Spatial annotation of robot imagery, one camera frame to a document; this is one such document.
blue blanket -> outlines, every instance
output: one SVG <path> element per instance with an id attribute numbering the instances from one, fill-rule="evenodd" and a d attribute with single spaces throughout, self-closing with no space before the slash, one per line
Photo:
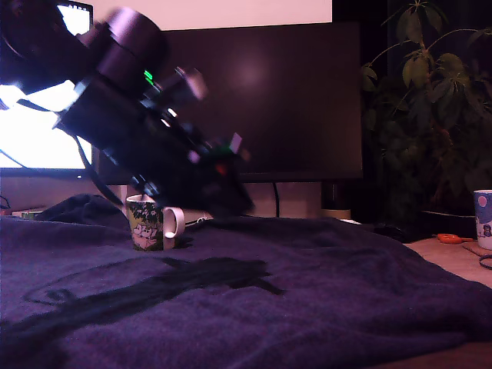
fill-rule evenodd
<path id="1" fill-rule="evenodd" d="M 334 219 L 238 217 L 133 250 L 88 195 L 0 218 L 2 368 L 343 368 L 492 340 L 492 290 Z"/>

green light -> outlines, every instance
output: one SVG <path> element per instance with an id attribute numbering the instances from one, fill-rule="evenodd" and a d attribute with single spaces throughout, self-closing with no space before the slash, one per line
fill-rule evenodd
<path id="1" fill-rule="evenodd" d="M 152 81 L 152 79 L 154 79 L 154 77 L 152 77 L 152 74 L 149 71 L 144 71 L 144 75 L 146 80 L 150 79 Z"/>

computer monitor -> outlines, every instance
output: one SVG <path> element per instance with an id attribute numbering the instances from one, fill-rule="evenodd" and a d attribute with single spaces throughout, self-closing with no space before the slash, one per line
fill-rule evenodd
<path id="1" fill-rule="evenodd" d="M 67 29 L 73 35 L 84 34 L 90 29 L 94 14 L 92 5 L 57 1 L 57 6 Z M 0 85 L 0 98 L 10 107 L 8 110 L 0 110 L 0 149 L 25 167 L 37 170 L 22 168 L 0 153 L 1 176 L 84 176 L 84 165 L 73 138 L 59 129 L 52 129 L 57 115 L 15 103 L 20 98 L 25 98 L 43 108 L 61 111 L 76 98 L 73 88 L 74 85 L 66 81 L 26 96 L 14 85 Z M 92 162 L 91 145 L 84 140 L 81 140 L 81 145 L 88 160 Z"/>
<path id="2" fill-rule="evenodd" d="M 203 100 L 175 111 L 207 138 L 243 138 L 243 182 L 362 177 L 360 42 L 356 23 L 165 31 L 173 68 L 195 67 Z M 128 178 L 102 158 L 111 184 Z"/>

cartoon mug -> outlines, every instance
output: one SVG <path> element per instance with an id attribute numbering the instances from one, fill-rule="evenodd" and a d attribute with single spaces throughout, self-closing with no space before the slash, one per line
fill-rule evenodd
<path id="1" fill-rule="evenodd" d="M 169 250 L 185 231 L 185 215 L 180 208 L 158 208 L 147 195 L 127 198 L 126 210 L 135 250 Z"/>
<path id="2" fill-rule="evenodd" d="M 492 190 L 474 191 L 478 245 L 492 250 Z"/>

wall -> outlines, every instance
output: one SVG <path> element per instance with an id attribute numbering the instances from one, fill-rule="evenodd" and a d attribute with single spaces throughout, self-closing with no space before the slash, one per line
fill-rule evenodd
<path id="1" fill-rule="evenodd" d="M 95 21 L 105 18 L 112 9 L 128 6 L 147 15 L 161 29 L 220 28 L 249 25 L 279 25 L 331 22 L 331 0 L 86 0 L 93 4 Z M 248 184 L 256 204 L 252 213 L 274 216 L 275 202 L 271 184 Z M 129 188 L 115 188 L 124 197 Z M 315 218 L 319 215 L 321 187 L 318 183 L 278 185 L 281 216 Z M 38 205 L 50 206 L 74 194 L 98 191 L 90 181 L 62 181 L 34 178 L 3 178 L 0 192 L 16 209 Z"/>
<path id="2" fill-rule="evenodd" d="M 331 0 L 86 0 L 95 20 L 113 8 L 128 6 L 147 15 L 161 29 L 220 28 L 331 22 Z"/>

